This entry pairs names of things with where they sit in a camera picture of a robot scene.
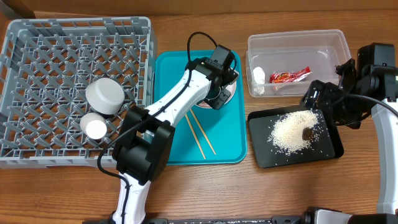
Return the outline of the grey bowl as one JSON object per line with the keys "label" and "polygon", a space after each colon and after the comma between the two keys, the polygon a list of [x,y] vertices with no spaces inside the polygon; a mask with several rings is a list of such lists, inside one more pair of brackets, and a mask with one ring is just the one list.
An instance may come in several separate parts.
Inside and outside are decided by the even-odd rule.
{"label": "grey bowl", "polygon": [[117,113],[125,99],[121,85],[110,78],[100,78],[90,83],[85,95],[91,107],[102,114]]}

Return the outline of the white paper cup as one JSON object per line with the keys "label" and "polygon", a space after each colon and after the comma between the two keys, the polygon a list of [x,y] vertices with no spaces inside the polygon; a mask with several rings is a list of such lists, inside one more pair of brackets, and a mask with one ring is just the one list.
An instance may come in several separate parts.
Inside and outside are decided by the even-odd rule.
{"label": "white paper cup", "polygon": [[108,131],[106,120],[97,113],[84,115],[80,120],[80,129],[91,139],[101,139]]}

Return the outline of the brown food scrap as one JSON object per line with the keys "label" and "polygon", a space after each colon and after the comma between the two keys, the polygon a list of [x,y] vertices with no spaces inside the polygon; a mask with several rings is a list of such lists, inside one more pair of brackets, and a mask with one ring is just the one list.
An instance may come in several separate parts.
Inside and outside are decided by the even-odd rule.
{"label": "brown food scrap", "polygon": [[312,128],[304,128],[302,131],[302,139],[304,141],[311,141],[313,139],[314,133]]}

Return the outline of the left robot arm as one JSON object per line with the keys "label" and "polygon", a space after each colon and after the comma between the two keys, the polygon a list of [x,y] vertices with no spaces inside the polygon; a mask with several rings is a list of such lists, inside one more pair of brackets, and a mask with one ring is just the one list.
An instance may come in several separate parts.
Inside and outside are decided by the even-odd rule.
{"label": "left robot arm", "polygon": [[227,86],[239,77],[231,68],[236,64],[234,53],[218,45],[210,57],[189,60],[180,81],[160,100],[127,112],[112,153],[121,190],[109,223],[144,221],[149,186],[169,159],[176,125],[196,104],[218,110],[227,102]]}

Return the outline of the pile of white rice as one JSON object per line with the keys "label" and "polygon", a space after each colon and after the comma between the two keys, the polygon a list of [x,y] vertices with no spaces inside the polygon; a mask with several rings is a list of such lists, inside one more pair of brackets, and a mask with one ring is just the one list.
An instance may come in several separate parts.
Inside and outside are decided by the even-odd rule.
{"label": "pile of white rice", "polygon": [[[282,115],[272,127],[268,142],[275,147],[275,152],[291,156],[304,149],[310,149],[311,145],[320,140],[324,132],[321,125],[321,114],[311,110],[296,111]],[[304,128],[313,129],[313,139],[304,141],[302,131]]]}

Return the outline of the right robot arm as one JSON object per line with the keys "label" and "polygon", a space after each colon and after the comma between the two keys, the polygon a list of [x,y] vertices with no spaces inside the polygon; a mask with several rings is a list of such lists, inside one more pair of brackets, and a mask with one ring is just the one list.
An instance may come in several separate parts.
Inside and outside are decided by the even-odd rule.
{"label": "right robot arm", "polygon": [[376,127],[381,186],[376,210],[397,214],[397,67],[392,44],[372,43],[357,59],[337,65],[338,84],[311,82],[300,104],[321,110],[334,126],[358,129],[366,118]]}

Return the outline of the large white plate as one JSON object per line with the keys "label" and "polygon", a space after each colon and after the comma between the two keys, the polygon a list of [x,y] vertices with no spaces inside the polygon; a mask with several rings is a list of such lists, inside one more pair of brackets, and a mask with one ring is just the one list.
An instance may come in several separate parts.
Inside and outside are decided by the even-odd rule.
{"label": "large white plate", "polygon": [[236,70],[233,71],[230,70],[229,72],[233,75],[236,75],[236,79],[233,82],[229,83],[228,85],[221,87],[218,92],[218,95],[215,98],[212,99],[205,98],[204,100],[197,103],[196,104],[197,107],[205,109],[212,108],[214,110],[219,110],[223,105],[225,105],[232,99],[237,89],[236,82],[239,78],[239,72]]}

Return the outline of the red snack wrapper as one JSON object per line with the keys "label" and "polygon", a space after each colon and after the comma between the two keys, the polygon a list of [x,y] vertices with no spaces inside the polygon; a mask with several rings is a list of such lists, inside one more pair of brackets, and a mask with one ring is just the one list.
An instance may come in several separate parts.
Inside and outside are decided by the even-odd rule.
{"label": "red snack wrapper", "polygon": [[280,72],[273,73],[269,78],[269,83],[292,83],[300,82],[307,78],[311,74],[309,67],[305,67],[303,70],[298,72]]}

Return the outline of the white tissue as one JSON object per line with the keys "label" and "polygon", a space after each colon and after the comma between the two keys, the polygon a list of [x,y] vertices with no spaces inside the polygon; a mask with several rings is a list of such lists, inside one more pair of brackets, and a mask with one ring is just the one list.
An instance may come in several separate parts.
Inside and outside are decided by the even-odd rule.
{"label": "white tissue", "polygon": [[252,71],[253,79],[254,79],[254,91],[259,95],[264,93],[264,86],[266,80],[266,74],[261,67],[256,67]]}

